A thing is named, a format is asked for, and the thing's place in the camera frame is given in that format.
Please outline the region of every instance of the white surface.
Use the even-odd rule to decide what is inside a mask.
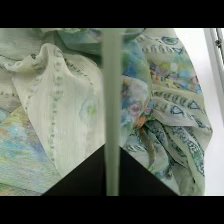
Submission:
[[[224,195],[224,126],[203,28],[175,28],[195,67],[213,136],[205,153],[205,195]]]

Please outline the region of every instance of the paisley pattern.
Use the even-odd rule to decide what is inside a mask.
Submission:
[[[6,140],[0,138],[0,159],[4,164],[7,157],[8,162],[6,167],[0,165],[0,184],[3,191],[15,195],[44,192],[105,143],[101,29],[34,31],[39,39],[56,35],[39,54],[29,51],[22,61],[0,63],[13,73],[25,109],[0,117],[8,125],[0,130],[7,134]],[[124,28],[122,32],[120,146],[177,194],[203,195],[204,150],[212,128],[191,60],[173,29]],[[14,120],[19,116],[25,124]],[[19,164],[28,169],[23,173],[28,181],[15,176],[12,164],[21,158],[29,161]]]

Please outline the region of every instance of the black triangle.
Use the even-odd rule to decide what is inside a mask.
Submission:
[[[43,196],[105,196],[104,146]],[[121,149],[120,196],[176,196],[125,150]]]

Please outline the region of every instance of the black base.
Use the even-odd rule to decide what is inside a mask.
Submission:
[[[177,196],[121,149],[120,196]],[[43,196],[106,196],[104,146]]]

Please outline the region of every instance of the white background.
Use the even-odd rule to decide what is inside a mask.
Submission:
[[[213,128],[205,152],[205,195],[224,196],[224,126],[203,28],[175,28],[175,31],[195,67]]]

